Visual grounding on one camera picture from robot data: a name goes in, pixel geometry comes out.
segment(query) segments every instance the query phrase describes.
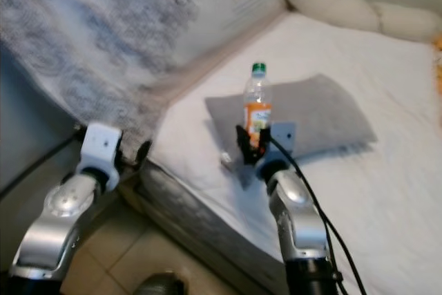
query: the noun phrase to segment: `tiled floor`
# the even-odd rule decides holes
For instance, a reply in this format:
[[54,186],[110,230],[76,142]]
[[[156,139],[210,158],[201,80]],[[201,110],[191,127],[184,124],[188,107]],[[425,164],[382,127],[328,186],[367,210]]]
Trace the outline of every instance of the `tiled floor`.
[[81,246],[64,281],[65,295],[127,295],[154,273],[173,270],[189,295],[236,295],[153,223],[118,202]]

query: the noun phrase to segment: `bed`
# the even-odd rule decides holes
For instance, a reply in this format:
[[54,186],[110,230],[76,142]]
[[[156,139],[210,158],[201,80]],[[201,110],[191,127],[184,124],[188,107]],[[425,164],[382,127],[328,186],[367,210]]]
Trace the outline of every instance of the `bed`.
[[[257,59],[273,83],[322,73],[355,97],[378,142],[303,158],[303,171],[368,294],[438,294],[442,137],[433,56],[427,44],[287,13],[167,111],[137,188],[145,211],[196,254],[195,246],[211,253],[207,263],[233,283],[241,273],[262,294],[286,294],[265,186],[243,189],[220,164],[204,98],[240,93]],[[357,294],[341,250],[337,259],[347,290]]]

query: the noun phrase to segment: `cable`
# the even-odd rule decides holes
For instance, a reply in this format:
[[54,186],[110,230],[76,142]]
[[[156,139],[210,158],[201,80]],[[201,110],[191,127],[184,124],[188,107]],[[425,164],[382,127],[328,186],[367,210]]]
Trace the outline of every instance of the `cable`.
[[69,138],[64,140],[63,142],[58,143],[47,153],[42,155],[39,159],[35,160],[31,165],[29,165],[25,170],[23,170],[18,176],[12,180],[6,188],[0,193],[0,201],[2,201],[18,184],[20,184],[24,179],[26,179],[33,171],[38,169],[44,162],[49,160],[52,156],[56,155],[66,146],[68,146],[77,136],[79,135],[78,131],[76,131]]
[[[354,264],[352,255],[350,254],[350,251],[348,250],[347,245],[344,243],[344,240],[342,239],[342,237],[338,233],[338,230],[332,224],[332,222],[327,217],[327,215],[325,214],[323,209],[320,207],[319,201],[318,201],[315,193],[313,192],[313,189],[311,188],[310,183],[307,181],[306,177],[304,176],[304,173],[302,173],[300,167],[298,166],[298,163],[296,163],[296,161],[292,158],[290,153],[288,153],[287,150],[285,150],[284,147],[281,144],[279,144],[279,142],[276,141],[273,137],[270,137],[270,142],[273,143],[279,149],[279,151],[288,159],[288,161],[290,161],[290,163],[293,165],[293,167],[296,170],[296,173],[298,174],[300,179],[304,182],[304,184],[305,184],[305,186],[311,196],[311,199],[313,200],[313,203],[315,204],[316,209],[318,210],[319,216],[323,219],[324,223],[326,224],[325,228],[326,228],[326,233],[327,233],[327,241],[329,243],[330,259],[331,259],[332,265],[334,265],[334,267],[336,268],[336,259],[334,257],[332,241],[331,241],[328,229],[327,229],[327,225],[330,227],[331,231],[333,232],[335,237],[338,239],[339,244],[341,245],[341,247],[344,250],[345,256],[347,257],[347,260],[350,264],[350,267],[352,269],[352,272],[353,272],[353,275],[356,279],[356,282],[358,283],[358,287],[359,287],[359,290],[361,291],[361,294],[367,295],[367,292],[365,291],[361,277],[359,276],[358,269],[356,268],[356,265]],[[344,295],[346,295],[347,291],[345,290],[342,282],[338,282],[338,286],[339,286],[341,292],[344,293]]]

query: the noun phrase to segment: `green bottle cap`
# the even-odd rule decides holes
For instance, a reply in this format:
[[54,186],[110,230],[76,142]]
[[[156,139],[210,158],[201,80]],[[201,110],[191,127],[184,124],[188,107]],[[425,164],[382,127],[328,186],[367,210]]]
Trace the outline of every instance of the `green bottle cap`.
[[255,78],[263,78],[265,77],[266,66],[263,62],[256,62],[253,64],[251,70],[251,76]]

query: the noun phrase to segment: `white bed sheet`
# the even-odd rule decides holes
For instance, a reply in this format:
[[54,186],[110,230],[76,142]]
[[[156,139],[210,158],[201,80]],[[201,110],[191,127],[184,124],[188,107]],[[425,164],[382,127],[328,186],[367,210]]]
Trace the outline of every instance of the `white bed sheet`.
[[[368,150],[301,160],[323,209],[352,252],[368,294],[440,294],[442,129],[433,56],[429,45],[289,14],[170,108],[150,159],[282,260],[265,186],[257,181],[243,189],[220,165],[222,145],[204,98],[241,93],[256,60],[267,62],[273,83],[323,73],[355,97],[378,136]],[[343,252],[336,251],[347,290],[357,294]]]

